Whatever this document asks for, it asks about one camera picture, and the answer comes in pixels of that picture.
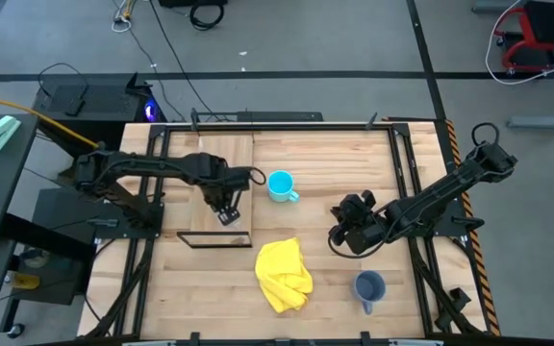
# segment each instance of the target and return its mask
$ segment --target butcher block tabletop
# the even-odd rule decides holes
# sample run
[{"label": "butcher block tabletop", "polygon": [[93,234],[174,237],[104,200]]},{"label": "butcher block tabletop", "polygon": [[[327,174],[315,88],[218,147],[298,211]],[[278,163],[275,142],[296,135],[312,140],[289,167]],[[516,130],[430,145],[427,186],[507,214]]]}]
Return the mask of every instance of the butcher block tabletop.
[{"label": "butcher block tabletop", "polygon": [[[129,124],[121,151],[146,152],[150,124]],[[409,123],[422,187],[446,174],[435,126]],[[407,167],[403,142],[399,153]],[[160,153],[158,139],[155,154]],[[382,247],[365,259],[344,259],[327,246],[328,231],[337,224],[330,208],[346,194],[371,190],[376,208],[399,198],[386,131],[256,131],[174,132],[168,156],[200,151],[225,158],[230,166],[253,165],[266,176],[287,170],[294,178],[298,203],[275,203],[266,185],[243,192],[235,228],[248,231],[250,248],[191,249],[177,232],[218,231],[222,226],[202,201],[198,187],[176,179],[164,180],[164,223],[156,240],[142,320],[142,339],[373,338],[423,337],[412,263],[405,238]],[[405,169],[408,194],[414,195]],[[140,178],[119,180],[138,193]],[[256,256],[266,243],[297,237],[304,265],[313,277],[314,291],[301,310],[276,313],[262,294],[254,272]],[[446,291],[460,287],[471,298],[463,313],[485,330],[470,262],[449,239],[434,239],[441,280]],[[129,240],[116,240],[96,259],[87,297],[98,315],[111,306],[121,288]],[[423,252],[422,240],[419,247]],[[349,253],[347,246],[340,250]],[[371,315],[365,315],[351,292],[361,270],[375,270],[387,292]],[[438,315],[433,293],[426,289],[432,317]],[[128,304],[124,331],[132,329],[136,298]],[[95,327],[87,306],[78,334]]]}]

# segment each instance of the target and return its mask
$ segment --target concrete floor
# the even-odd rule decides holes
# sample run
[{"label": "concrete floor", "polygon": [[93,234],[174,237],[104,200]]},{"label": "concrete floor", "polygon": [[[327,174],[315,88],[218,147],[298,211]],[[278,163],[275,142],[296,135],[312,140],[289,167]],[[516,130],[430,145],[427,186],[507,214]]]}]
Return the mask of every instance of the concrete floor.
[{"label": "concrete floor", "polygon": [[[436,72],[485,71],[483,57],[496,15],[473,14],[471,3],[416,0]],[[111,0],[7,0],[0,13],[0,74],[35,74],[55,62],[68,62],[83,73],[151,72],[129,33],[111,31],[113,10]],[[158,7],[158,12],[189,72],[423,70],[404,1],[231,0],[224,21],[206,33],[194,31],[171,10]],[[179,72],[148,3],[138,0],[133,20],[134,32],[160,72]],[[497,54],[492,56],[492,65],[500,70]],[[63,68],[52,72],[71,73]],[[435,116],[424,79],[194,84],[219,111],[322,111],[326,120],[366,120],[376,111],[382,116]],[[463,154],[472,148],[473,125],[493,121],[502,128],[502,145],[519,159],[512,178],[500,185],[479,185],[470,193],[476,216],[487,221],[479,235],[502,332],[554,338],[554,132],[503,126],[512,115],[554,114],[554,80],[524,86],[491,80],[438,84]],[[180,110],[202,109],[184,81],[164,85]],[[35,82],[0,83],[0,98],[30,106],[37,90]],[[10,112],[0,107],[0,113]],[[44,156],[52,160],[48,167],[38,166]],[[27,167],[54,178],[69,163],[63,151],[37,139]],[[24,171],[11,212],[31,218],[38,191],[51,186]],[[22,303],[17,321],[27,325],[26,333],[17,340],[0,334],[0,345],[70,339],[81,307],[81,300],[72,307]]]}]

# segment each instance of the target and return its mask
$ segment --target cyan cup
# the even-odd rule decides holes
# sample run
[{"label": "cyan cup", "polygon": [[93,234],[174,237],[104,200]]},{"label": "cyan cup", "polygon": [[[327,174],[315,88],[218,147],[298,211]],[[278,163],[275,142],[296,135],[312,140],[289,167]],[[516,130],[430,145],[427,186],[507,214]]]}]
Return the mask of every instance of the cyan cup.
[{"label": "cyan cup", "polygon": [[377,272],[366,270],[361,272],[352,283],[354,296],[363,303],[367,315],[373,312],[373,303],[381,300],[386,294],[384,279]]},{"label": "cyan cup", "polygon": [[293,188],[294,178],[284,170],[274,171],[268,176],[268,195],[275,202],[298,202],[300,197]]}]

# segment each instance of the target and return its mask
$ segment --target red stool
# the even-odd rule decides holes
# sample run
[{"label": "red stool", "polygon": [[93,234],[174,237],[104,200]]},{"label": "red stool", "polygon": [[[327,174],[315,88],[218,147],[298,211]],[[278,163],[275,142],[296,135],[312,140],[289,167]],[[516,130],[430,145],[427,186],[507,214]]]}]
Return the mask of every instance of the red stool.
[{"label": "red stool", "polygon": [[503,32],[497,46],[504,50],[501,63],[508,75],[516,71],[543,72],[554,68],[554,3],[529,1],[522,8],[512,9],[502,15],[496,28],[512,14],[518,14],[521,33]]}]

